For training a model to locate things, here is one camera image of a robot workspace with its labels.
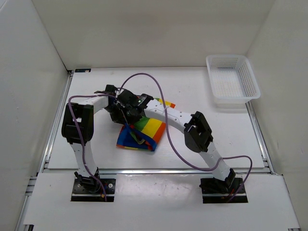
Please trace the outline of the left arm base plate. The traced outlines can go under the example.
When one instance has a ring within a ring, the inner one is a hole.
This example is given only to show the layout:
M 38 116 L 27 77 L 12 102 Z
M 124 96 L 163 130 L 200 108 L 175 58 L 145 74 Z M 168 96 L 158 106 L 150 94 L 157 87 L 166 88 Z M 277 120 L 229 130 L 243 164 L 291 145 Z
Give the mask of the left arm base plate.
M 71 201 L 72 202 L 113 202 L 116 189 L 116 179 L 101 179 L 101 184 L 92 177 L 82 177 L 77 172 L 74 173 Z

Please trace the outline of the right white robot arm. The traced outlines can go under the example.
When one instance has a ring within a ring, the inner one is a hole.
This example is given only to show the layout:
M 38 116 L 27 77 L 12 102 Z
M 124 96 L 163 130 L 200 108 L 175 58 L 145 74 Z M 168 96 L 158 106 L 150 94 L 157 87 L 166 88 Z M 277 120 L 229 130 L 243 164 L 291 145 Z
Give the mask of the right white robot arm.
M 223 160 L 214 143 L 212 130 L 201 112 L 194 114 L 178 111 L 163 105 L 152 96 L 137 96 L 129 90 L 123 90 L 117 97 L 125 118 L 129 124 L 142 116 L 165 122 L 184 135 L 186 147 L 198 153 L 208 165 L 205 171 L 213 174 L 209 189 L 215 193 L 228 193 L 233 187 L 235 172 Z

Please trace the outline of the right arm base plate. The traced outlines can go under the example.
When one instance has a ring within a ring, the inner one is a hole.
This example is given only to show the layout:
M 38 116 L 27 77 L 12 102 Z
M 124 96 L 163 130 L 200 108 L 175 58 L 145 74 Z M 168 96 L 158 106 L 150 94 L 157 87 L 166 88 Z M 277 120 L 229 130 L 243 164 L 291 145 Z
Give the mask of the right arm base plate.
M 224 204 L 233 197 L 236 190 L 242 184 L 243 179 L 236 177 L 228 189 L 219 188 L 214 178 L 201 178 L 200 185 L 202 191 L 203 204 Z

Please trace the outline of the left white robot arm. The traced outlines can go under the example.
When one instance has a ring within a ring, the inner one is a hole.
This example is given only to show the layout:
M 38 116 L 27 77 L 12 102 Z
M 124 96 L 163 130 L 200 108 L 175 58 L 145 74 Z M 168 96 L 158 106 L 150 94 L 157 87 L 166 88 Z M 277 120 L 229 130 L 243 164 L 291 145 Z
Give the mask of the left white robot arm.
M 113 122 L 125 124 L 117 104 L 117 93 L 117 87 L 107 85 L 105 90 L 96 91 L 93 95 L 71 96 L 65 107 L 61 133 L 74 151 L 78 165 L 78 171 L 75 172 L 78 183 L 90 193 L 103 190 L 90 144 L 94 134 L 94 115 L 104 109 Z

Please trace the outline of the rainbow striped shorts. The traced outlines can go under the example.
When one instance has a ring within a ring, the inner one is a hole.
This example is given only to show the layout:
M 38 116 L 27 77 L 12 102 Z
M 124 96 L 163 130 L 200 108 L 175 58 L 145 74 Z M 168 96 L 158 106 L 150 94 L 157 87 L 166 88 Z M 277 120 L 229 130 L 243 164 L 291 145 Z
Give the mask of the rainbow striped shorts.
M 154 97 L 144 96 L 143 109 Z M 117 138 L 116 146 L 122 149 L 155 151 L 165 132 L 166 124 L 154 118 L 145 117 L 131 128 L 124 124 Z

